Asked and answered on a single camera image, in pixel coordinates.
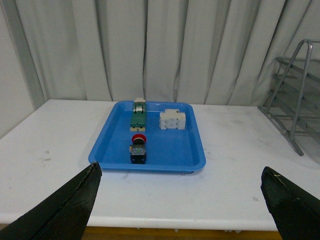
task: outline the white table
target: white table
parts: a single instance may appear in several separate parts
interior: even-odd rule
[[[49,100],[0,139],[0,223],[32,209],[89,165],[114,102]],[[256,107],[192,105],[206,157],[192,174],[103,171],[88,226],[276,231],[261,173],[320,198],[320,150],[303,157]]]

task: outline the white curtain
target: white curtain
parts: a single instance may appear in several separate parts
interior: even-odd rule
[[[318,0],[16,5],[46,100],[260,105],[275,58],[304,38],[320,39]]]

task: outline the white terminal block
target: white terminal block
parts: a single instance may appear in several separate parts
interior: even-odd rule
[[[160,112],[160,128],[161,129],[179,129],[186,127],[186,114],[178,109],[166,109]]]

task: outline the plastic tray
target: plastic tray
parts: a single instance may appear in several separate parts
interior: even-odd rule
[[[129,147],[133,101],[116,103],[90,154],[89,162],[99,162],[106,170],[192,173],[206,164],[192,106],[176,102],[146,102],[146,163],[132,164]],[[160,112],[179,109],[185,113],[185,129],[160,129]]]

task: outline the metal rack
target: metal rack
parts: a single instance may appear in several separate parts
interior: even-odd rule
[[[303,156],[295,136],[310,136],[320,144],[320,61],[311,59],[314,43],[302,40],[290,59],[278,57],[279,70],[273,75],[275,89],[258,109],[283,133],[294,150]],[[307,44],[304,59],[297,59]]]

